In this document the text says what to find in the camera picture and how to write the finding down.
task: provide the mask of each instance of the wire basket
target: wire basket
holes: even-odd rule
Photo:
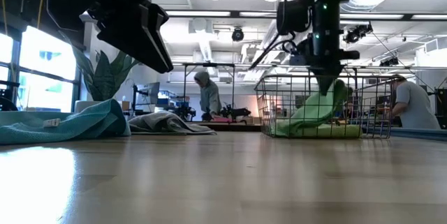
[[[270,137],[389,138],[393,90],[379,76],[333,78],[319,93],[321,76],[268,75],[256,85],[261,130]]]

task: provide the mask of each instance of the man in gray shirt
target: man in gray shirt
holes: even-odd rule
[[[392,78],[396,105],[391,117],[400,114],[403,128],[440,130],[439,122],[430,108],[427,92],[421,86],[408,82],[401,75],[394,75]]]

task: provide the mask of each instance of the table surface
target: table surface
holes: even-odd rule
[[[445,223],[447,144],[133,136],[0,147],[0,223]]]

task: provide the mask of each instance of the person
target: person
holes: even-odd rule
[[[401,75],[393,75],[391,79],[396,101],[387,118],[400,115],[403,128],[441,129],[432,113],[427,92]]]
[[[196,75],[194,75],[194,80],[200,87],[200,108],[205,112],[205,117],[202,116],[202,118],[209,118],[209,116],[206,115],[207,113],[212,118],[218,117],[222,109],[222,104],[219,98],[219,88],[216,83],[210,79],[210,74],[205,71],[196,73]]]

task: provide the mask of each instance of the ceiling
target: ceiling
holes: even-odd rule
[[[277,6],[277,2],[266,0],[152,1],[166,10],[275,10]],[[366,10],[359,7],[355,11]],[[368,11],[445,13],[447,12],[447,0],[385,0]],[[209,38],[208,45],[212,50],[212,56],[220,56],[219,62],[235,62],[237,64],[242,63],[243,59],[244,64],[251,63],[252,58],[244,58],[242,54],[246,52],[247,48],[256,47],[263,41],[272,23],[271,19],[207,18],[207,20],[211,24],[208,32],[213,33]],[[171,18],[162,26],[161,35],[174,62],[200,60],[197,58],[201,55],[199,41],[203,41],[203,39],[197,39],[190,33],[190,21],[189,18]],[[447,22],[372,22],[372,26],[379,39],[370,34],[355,45],[346,45],[342,42],[344,49],[357,50],[361,54],[361,59],[351,61],[351,65],[375,65],[377,63],[372,63],[372,59],[387,53],[387,48],[392,50],[393,54],[398,54],[399,59],[405,65],[411,65],[414,62],[416,48],[424,46],[424,43],[433,40],[433,38],[447,35]],[[231,40],[231,34],[235,27],[242,27],[245,33],[244,41],[236,43]],[[283,61],[285,57],[284,54],[277,54],[279,61],[287,64],[286,61]],[[184,70],[176,68],[175,71],[183,73]]]

